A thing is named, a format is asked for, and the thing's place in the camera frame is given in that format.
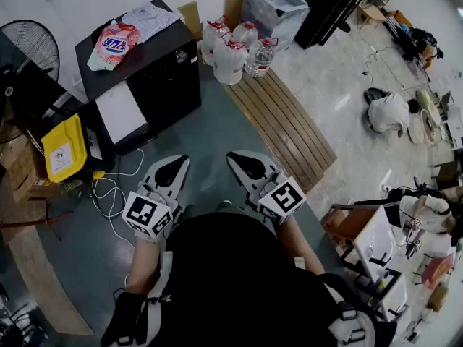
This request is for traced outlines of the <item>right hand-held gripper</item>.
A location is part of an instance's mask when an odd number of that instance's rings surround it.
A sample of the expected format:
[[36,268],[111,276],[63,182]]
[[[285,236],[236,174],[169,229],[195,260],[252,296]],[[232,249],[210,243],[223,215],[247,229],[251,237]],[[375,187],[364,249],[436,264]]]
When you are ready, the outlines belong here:
[[277,169],[267,155],[233,150],[226,154],[226,161],[239,185],[250,194],[251,205],[272,224],[281,225],[305,203],[306,196],[294,177]]

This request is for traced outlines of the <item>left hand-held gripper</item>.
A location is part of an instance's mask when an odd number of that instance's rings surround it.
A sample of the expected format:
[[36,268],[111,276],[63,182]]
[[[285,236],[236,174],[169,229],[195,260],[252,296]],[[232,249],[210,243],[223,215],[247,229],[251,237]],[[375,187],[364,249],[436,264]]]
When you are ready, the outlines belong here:
[[153,243],[161,240],[182,209],[178,196],[189,167],[187,155],[172,155],[151,165],[137,190],[130,192],[122,213],[135,234]]

